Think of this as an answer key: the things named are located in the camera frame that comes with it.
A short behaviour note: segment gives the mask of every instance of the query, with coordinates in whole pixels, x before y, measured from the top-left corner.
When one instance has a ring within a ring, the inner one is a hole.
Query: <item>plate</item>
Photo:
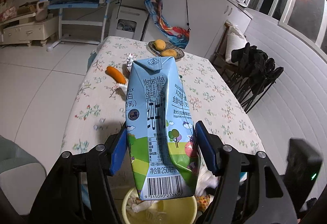
[[[177,52],[177,56],[175,58],[176,61],[179,61],[180,59],[182,59],[185,55],[185,53],[178,47],[174,46],[173,44],[166,42],[166,48],[162,51],[159,51],[156,49],[156,47],[154,46],[154,41],[150,41],[149,42],[149,48],[151,51],[153,51],[156,55],[161,56],[161,53],[164,50],[168,50],[168,49],[173,49]]]

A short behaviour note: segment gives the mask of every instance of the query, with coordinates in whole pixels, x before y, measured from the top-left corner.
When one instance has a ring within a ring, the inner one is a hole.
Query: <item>floral pattern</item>
[[[153,57],[146,42],[108,37],[87,72],[74,102],[62,141],[61,151],[84,153],[104,143],[125,122],[125,95],[105,74],[107,66],[123,72],[129,53],[136,59]],[[243,153],[263,150],[249,117],[211,63],[192,54],[176,65],[183,82],[194,123],[202,120],[207,130],[225,144]]]

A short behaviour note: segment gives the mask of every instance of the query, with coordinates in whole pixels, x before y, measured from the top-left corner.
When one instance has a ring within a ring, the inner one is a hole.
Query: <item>metal screw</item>
[[[70,152],[69,152],[69,151],[65,151],[65,152],[62,153],[62,157],[63,157],[64,159],[66,159],[66,158],[69,157],[69,156],[70,156]]]
[[[104,145],[97,145],[97,146],[95,147],[95,149],[96,149],[97,151],[102,151],[102,150],[105,149],[105,146],[104,146]]]
[[[223,150],[225,150],[227,152],[231,152],[232,151],[232,147],[230,145],[224,145],[223,146]]]
[[[259,151],[258,156],[261,157],[262,159],[264,159],[267,155],[265,152]]]

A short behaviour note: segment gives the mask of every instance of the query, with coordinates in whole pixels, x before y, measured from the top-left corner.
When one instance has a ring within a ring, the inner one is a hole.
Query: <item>carrot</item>
[[[108,75],[110,75],[114,80],[116,80],[116,82],[120,83],[120,84],[126,84],[126,79],[123,76],[123,74],[118,71],[115,67],[112,66],[108,66],[106,73]]]

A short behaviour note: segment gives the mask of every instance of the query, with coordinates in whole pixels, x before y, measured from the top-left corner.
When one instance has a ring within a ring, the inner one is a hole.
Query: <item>blue milk carton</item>
[[[200,163],[174,57],[133,62],[126,95],[126,127],[140,199],[193,196]]]

